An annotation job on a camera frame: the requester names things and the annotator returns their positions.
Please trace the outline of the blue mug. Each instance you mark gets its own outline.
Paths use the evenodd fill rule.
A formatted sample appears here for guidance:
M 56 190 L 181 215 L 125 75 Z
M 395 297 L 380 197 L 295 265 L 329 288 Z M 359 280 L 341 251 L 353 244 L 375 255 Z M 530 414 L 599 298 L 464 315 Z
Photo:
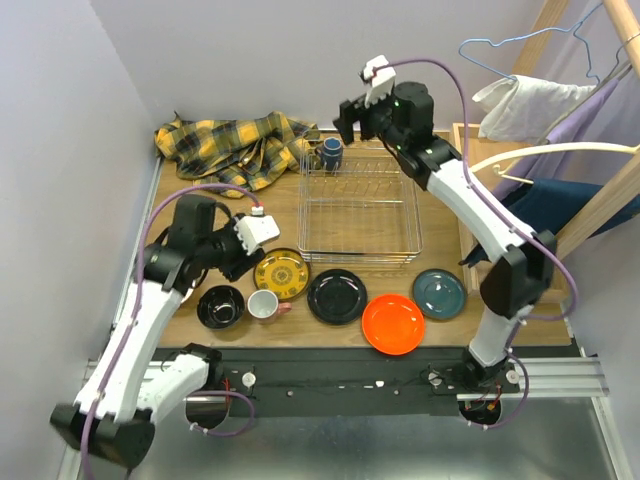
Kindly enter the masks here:
M 316 168 L 337 172 L 342 165 L 343 151 L 344 146 L 340 138 L 325 138 L 314 150 L 317 157 Z

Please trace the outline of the pink white mug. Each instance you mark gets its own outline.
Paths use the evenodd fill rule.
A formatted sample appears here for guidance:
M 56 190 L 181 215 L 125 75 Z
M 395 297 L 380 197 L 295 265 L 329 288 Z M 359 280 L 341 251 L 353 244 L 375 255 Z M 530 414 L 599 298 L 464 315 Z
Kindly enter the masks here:
M 291 311 L 292 304 L 281 302 L 271 290 L 263 289 L 252 293 L 247 300 L 250 315 L 262 323 L 272 323 L 279 315 Z

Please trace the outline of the wire metal dish rack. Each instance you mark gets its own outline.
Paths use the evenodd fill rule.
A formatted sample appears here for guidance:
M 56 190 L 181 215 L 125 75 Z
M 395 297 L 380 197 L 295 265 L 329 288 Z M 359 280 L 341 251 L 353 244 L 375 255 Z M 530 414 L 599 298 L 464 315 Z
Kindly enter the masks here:
M 301 163 L 298 250 L 316 263 L 412 261 L 423 248 L 415 184 L 380 142 L 343 146 L 337 172 Z

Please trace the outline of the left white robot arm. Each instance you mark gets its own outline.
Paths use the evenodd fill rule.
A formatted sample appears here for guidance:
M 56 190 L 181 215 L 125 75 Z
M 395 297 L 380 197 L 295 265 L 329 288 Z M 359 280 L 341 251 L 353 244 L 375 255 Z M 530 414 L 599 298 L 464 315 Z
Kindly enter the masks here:
M 229 282 L 240 279 L 265 256 L 264 245 L 280 236 L 261 204 L 232 214 L 221 202 L 184 190 L 174 203 L 171 224 L 138 249 L 127 300 L 93 373 L 71 403 L 57 404 L 51 426 L 82 456 L 101 458 L 132 471 L 152 445 L 157 424 L 184 397 L 197 392 L 225 398 L 222 355 L 187 345 L 154 381 L 144 376 L 168 321 L 211 270 Z

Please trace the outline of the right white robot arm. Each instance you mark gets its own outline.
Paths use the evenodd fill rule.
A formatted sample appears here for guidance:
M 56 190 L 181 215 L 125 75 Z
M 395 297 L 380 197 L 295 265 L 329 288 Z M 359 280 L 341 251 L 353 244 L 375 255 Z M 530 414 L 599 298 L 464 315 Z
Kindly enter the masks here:
M 346 145 L 356 138 L 381 140 L 403 173 L 443 202 L 484 249 L 492 264 L 480 286 L 484 312 L 454 367 L 456 380 L 480 392 L 502 373 L 517 324 L 550 287 L 557 242 L 551 232 L 520 222 L 473 180 L 461 154 L 434 133 L 433 110 L 425 85 L 402 82 L 380 98 L 343 101 L 333 124 Z

